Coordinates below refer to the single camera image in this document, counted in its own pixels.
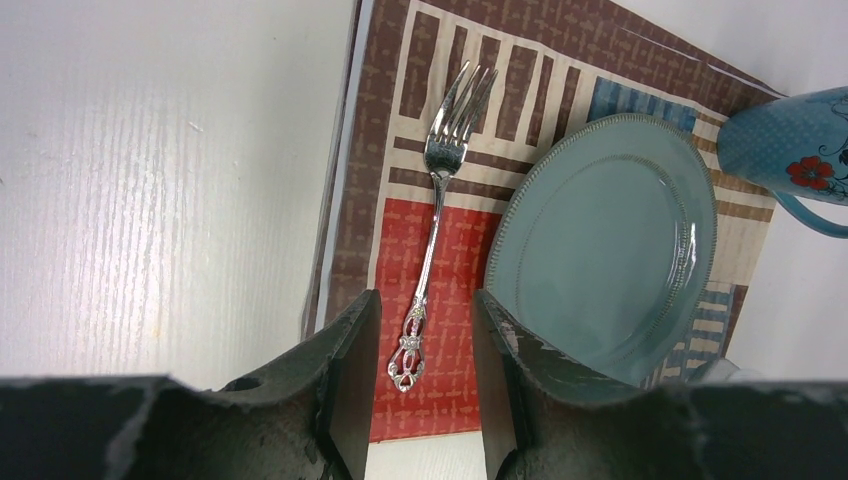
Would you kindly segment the blue ceramic mug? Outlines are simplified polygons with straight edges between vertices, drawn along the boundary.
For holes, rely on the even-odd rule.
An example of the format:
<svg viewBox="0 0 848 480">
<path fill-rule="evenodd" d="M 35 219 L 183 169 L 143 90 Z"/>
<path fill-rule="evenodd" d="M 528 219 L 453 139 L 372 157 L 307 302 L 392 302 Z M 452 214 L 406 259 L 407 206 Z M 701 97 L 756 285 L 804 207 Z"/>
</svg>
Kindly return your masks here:
<svg viewBox="0 0 848 480">
<path fill-rule="evenodd" d="M 845 239 L 802 198 L 847 204 L 847 88 L 786 97 L 730 117 L 717 136 L 720 169 L 767 189 L 808 228 Z"/>
</svg>

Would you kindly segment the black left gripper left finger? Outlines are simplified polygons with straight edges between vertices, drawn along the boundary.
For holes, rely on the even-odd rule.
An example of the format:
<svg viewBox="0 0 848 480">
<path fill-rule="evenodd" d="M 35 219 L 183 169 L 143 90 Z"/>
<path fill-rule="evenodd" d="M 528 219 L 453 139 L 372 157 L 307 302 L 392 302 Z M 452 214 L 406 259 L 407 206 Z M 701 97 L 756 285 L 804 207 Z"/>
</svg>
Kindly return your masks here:
<svg viewBox="0 0 848 480">
<path fill-rule="evenodd" d="M 361 479 L 381 297 L 219 391 L 167 376 L 5 378 L 5 479 Z"/>
</svg>

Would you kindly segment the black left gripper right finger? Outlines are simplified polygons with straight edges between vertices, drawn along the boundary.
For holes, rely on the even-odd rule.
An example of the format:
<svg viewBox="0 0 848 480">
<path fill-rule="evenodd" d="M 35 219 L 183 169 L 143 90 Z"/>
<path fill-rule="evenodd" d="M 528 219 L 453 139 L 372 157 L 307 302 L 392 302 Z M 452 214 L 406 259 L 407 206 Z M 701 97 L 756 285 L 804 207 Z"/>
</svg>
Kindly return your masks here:
<svg viewBox="0 0 848 480">
<path fill-rule="evenodd" d="M 472 300 L 491 479 L 843 479 L 843 382 L 690 382 L 644 390 L 575 361 L 488 292 Z"/>
</svg>

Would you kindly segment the ornate silver fork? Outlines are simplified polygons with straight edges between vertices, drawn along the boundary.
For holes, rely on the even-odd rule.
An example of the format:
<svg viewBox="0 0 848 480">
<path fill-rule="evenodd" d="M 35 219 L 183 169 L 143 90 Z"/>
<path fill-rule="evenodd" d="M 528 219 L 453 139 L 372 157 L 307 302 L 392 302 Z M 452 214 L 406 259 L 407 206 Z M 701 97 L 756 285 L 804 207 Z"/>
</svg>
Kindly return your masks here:
<svg viewBox="0 0 848 480">
<path fill-rule="evenodd" d="M 426 361 L 423 333 L 427 322 L 430 276 L 439 238 L 449 183 L 465 162 L 469 143 L 488 106 L 498 71 L 476 66 L 468 73 L 465 62 L 445 94 L 429 128 L 423 158 L 433 183 L 433 217 L 418 282 L 402 323 L 398 346 L 388 360 L 387 374 L 401 393 L 421 379 Z"/>
</svg>

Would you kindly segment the striped patchwork placemat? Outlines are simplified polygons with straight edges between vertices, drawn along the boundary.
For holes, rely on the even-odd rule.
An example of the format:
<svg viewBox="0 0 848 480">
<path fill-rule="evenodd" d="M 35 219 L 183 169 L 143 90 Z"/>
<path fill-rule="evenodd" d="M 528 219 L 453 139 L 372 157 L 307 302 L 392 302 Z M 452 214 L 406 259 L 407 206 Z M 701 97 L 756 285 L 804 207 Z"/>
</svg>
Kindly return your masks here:
<svg viewBox="0 0 848 480">
<path fill-rule="evenodd" d="M 375 442 L 475 431 L 471 296 L 515 188 L 557 140 L 618 112 L 650 114 L 688 133 L 714 184 L 718 245 L 693 326 L 649 375 L 680 380 L 724 354 L 775 203 L 720 171 L 726 118 L 767 102 L 765 83 L 611 1 L 374 1 L 353 65 L 352 137 L 339 163 L 337 230 L 322 262 L 318 320 L 367 288 L 382 296 L 380 354 L 397 345 L 433 212 L 424 140 L 462 66 L 498 74 L 471 149 L 450 183 L 434 256 L 426 369 L 409 393 L 376 381 Z"/>
</svg>

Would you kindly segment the teal ceramic plate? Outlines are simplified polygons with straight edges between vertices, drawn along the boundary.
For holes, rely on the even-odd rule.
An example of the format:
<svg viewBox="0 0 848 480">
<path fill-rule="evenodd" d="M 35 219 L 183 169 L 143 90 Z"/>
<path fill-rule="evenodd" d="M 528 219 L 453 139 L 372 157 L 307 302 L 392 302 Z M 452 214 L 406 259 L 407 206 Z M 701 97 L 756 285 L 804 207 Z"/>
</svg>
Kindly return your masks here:
<svg viewBox="0 0 848 480">
<path fill-rule="evenodd" d="M 554 349 L 638 385 L 689 330 L 716 241 L 713 183 L 690 136 L 615 114 L 560 140 L 527 174 L 484 287 Z"/>
</svg>

